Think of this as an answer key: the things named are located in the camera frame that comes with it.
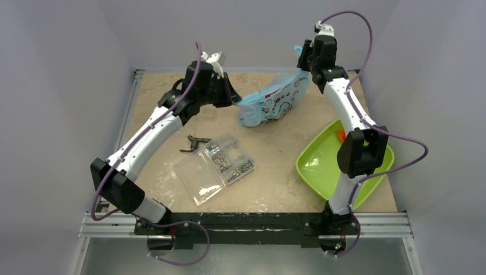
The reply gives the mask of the light blue plastic bag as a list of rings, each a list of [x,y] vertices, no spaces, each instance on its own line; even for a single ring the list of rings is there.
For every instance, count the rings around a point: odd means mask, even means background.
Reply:
[[[240,125],[256,127],[284,117],[304,97],[311,75],[298,69],[295,74],[279,74],[257,92],[242,98],[237,104]]]

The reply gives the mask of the red orange fake fruit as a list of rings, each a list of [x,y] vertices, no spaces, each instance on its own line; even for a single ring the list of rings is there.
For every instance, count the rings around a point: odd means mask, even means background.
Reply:
[[[345,133],[345,131],[343,129],[340,129],[340,130],[337,130],[336,133],[337,133],[337,136],[338,136],[340,142],[343,143],[345,141],[345,139],[346,139],[346,133]]]

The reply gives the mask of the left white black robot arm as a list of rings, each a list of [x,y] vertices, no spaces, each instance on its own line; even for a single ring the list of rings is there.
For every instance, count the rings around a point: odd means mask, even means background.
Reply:
[[[241,101],[220,61],[194,61],[184,78],[158,101],[151,116],[130,140],[103,160],[90,165],[95,197],[102,197],[125,214],[148,221],[156,234],[169,231],[169,209],[136,185],[142,169],[154,153],[179,131],[204,105],[229,107]]]

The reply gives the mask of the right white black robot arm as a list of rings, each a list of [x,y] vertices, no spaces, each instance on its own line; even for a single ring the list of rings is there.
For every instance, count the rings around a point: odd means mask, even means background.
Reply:
[[[366,111],[351,88],[346,70],[336,65],[337,40],[332,34],[317,34],[305,40],[297,67],[310,72],[312,82],[329,99],[344,128],[345,138],[336,160],[341,171],[336,189],[328,200],[323,229],[336,233],[344,226],[343,215],[352,213],[361,185],[383,163],[388,137],[384,127],[373,129]]]

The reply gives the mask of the black metal clamp tool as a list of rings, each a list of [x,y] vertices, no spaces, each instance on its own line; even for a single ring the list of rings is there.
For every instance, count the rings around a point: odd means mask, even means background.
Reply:
[[[211,141],[209,138],[193,137],[192,135],[188,135],[187,138],[190,141],[190,148],[180,149],[180,152],[192,153],[198,149],[199,143],[208,143]]]

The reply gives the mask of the clear plastic screw box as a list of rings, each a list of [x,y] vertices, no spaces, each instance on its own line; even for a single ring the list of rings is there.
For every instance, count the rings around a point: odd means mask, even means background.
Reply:
[[[205,143],[174,166],[191,200],[201,206],[256,168],[253,158],[234,135]]]

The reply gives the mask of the lime green plastic tray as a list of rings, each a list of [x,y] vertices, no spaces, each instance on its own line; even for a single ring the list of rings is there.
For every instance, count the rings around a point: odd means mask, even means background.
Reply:
[[[326,201],[333,195],[340,177],[336,157],[342,143],[338,135],[340,130],[344,128],[339,119],[328,124],[296,160],[296,170],[303,182]],[[391,169],[394,161],[394,152],[390,146],[387,146],[383,164],[375,170],[375,174]],[[355,209],[367,200],[384,178],[385,176],[382,175],[369,179],[363,184],[354,202]]]

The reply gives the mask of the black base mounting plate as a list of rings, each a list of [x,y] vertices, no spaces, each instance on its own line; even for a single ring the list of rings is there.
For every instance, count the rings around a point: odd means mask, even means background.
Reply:
[[[359,230],[357,219],[349,215],[332,219],[325,213],[171,213],[156,226],[138,219],[134,233],[168,238],[176,249],[210,243],[344,250]]]

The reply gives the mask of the aluminium front rail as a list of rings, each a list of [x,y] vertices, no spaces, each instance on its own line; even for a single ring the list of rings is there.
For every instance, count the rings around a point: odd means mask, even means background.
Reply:
[[[357,213],[362,238],[412,238],[413,232],[406,213]],[[135,238],[136,218],[115,213],[102,221],[83,218],[79,238]]]

